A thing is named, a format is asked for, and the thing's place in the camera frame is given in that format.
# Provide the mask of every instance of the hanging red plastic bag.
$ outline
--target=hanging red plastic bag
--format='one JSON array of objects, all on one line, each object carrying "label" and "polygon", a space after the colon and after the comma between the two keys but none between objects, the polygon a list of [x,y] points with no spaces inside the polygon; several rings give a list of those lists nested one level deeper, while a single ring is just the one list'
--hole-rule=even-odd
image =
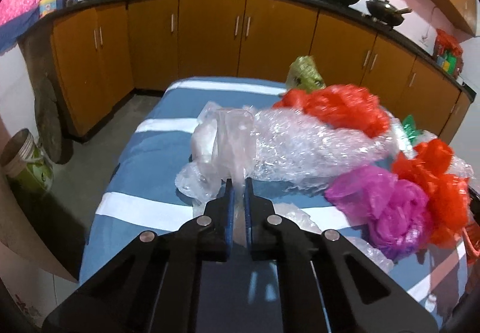
[{"label": "hanging red plastic bag", "polygon": [[428,196],[383,168],[369,165],[345,173],[325,197],[345,215],[365,219],[370,243],[389,259],[415,253],[430,237]]},{"label": "hanging red plastic bag", "polygon": [[420,143],[415,150],[418,154],[414,159],[399,153],[392,172],[416,183],[429,196],[428,209],[433,219],[430,242],[449,247],[467,224],[468,179],[445,173],[453,151],[440,139]]},{"label": "hanging red plastic bag", "polygon": [[370,138],[383,134],[390,127],[390,119],[379,107],[378,97],[352,84],[331,85],[310,95],[292,89],[274,105],[278,107],[302,109],[334,128],[360,130]]}]

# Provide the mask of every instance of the metal pivot bolt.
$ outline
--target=metal pivot bolt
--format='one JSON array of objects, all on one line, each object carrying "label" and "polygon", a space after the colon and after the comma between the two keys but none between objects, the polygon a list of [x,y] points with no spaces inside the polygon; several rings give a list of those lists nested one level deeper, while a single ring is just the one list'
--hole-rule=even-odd
[{"label": "metal pivot bolt", "polygon": [[337,230],[327,230],[324,233],[324,236],[329,241],[338,241],[340,239],[340,233]]},{"label": "metal pivot bolt", "polygon": [[151,231],[145,231],[140,234],[140,241],[142,242],[152,242],[155,238],[155,233]]},{"label": "metal pivot bolt", "polygon": [[208,226],[212,223],[212,218],[208,217],[207,215],[202,215],[201,217],[197,218],[197,224],[200,226]]},{"label": "metal pivot bolt", "polygon": [[278,215],[269,215],[269,217],[267,218],[267,222],[269,224],[278,225],[282,223],[282,217]]}]

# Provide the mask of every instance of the striped tablecloth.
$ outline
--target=striped tablecloth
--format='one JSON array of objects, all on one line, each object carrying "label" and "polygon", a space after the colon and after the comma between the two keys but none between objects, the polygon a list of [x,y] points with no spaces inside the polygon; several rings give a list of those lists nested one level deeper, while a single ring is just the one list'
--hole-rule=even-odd
[{"label": "striped tablecloth", "polygon": [[[270,107],[285,85],[266,80],[207,77],[172,84],[142,122],[119,158],[119,167],[97,209],[83,254],[84,283],[140,232],[161,235],[192,218],[189,198],[180,194],[175,176],[188,162],[196,118],[208,101],[223,107]],[[349,223],[323,196],[286,192],[283,183],[255,182],[255,194],[274,203],[294,203],[324,230],[361,237],[366,227]],[[251,263],[245,252],[219,266],[205,263],[198,331],[281,331],[278,286],[273,264]],[[389,275],[436,318],[439,326],[464,293],[465,248],[427,251],[401,260]],[[229,297],[229,302],[219,300]]]}]

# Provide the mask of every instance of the paint bucket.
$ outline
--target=paint bucket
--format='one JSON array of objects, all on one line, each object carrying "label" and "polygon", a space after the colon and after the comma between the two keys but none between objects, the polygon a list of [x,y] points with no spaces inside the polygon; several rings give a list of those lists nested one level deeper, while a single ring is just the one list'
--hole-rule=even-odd
[{"label": "paint bucket", "polygon": [[52,168],[26,128],[8,141],[0,156],[0,166],[10,183],[29,193],[43,195],[52,186]]}]

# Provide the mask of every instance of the countertop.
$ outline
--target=countertop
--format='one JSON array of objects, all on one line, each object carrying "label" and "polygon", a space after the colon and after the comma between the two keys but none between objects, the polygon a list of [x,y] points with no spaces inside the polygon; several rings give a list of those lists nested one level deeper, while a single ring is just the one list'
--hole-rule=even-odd
[{"label": "countertop", "polygon": [[[59,17],[65,16],[70,13],[74,13],[76,11],[93,8],[98,5],[112,4],[112,3],[118,3],[118,2],[128,3],[131,1],[136,1],[136,0],[82,0],[72,6],[52,12],[46,15],[44,18],[39,19],[32,27],[28,29],[28,31],[25,34],[22,35],[22,37],[28,36],[28,34],[31,31],[33,31],[36,27],[43,25],[44,23],[51,22],[52,20],[55,20]],[[396,31],[395,29],[392,29],[392,27],[386,24],[383,24],[379,21],[373,20],[372,17],[370,17],[369,15],[365,15],[360,11],[357,11],[352,8],[344,7],[331,0],[289,0],[289,1],[295,1],[298,3],[305,4],[307,6],[311,6],[324,11],[335,13],[337,15],[343,16],[354,22],[362,24],[365,27],[368,27],[370,29],[377,31],[379,34],[402,45],[405,49],[410,51],[412,54],[415,54],[416,56],[422,58],[424,61],[429,63],[431,66],[433,66],[438,71],[438,73],[443,75],[443,77],[445,77],[446,79],[448,79],[452,83],[452,85],[456,86],[458,89],[463,91],[468,96],[471,102],[473,102],[473,100],[475,99],[476,94],[470,87],[460,85],[452,76],[446,74],[435,63],[435,61],[432,59],[430,54],[428,54],[425,50],[423,50],[417,44],[412,42],[410,39],[400,34],[400,32]]]}]

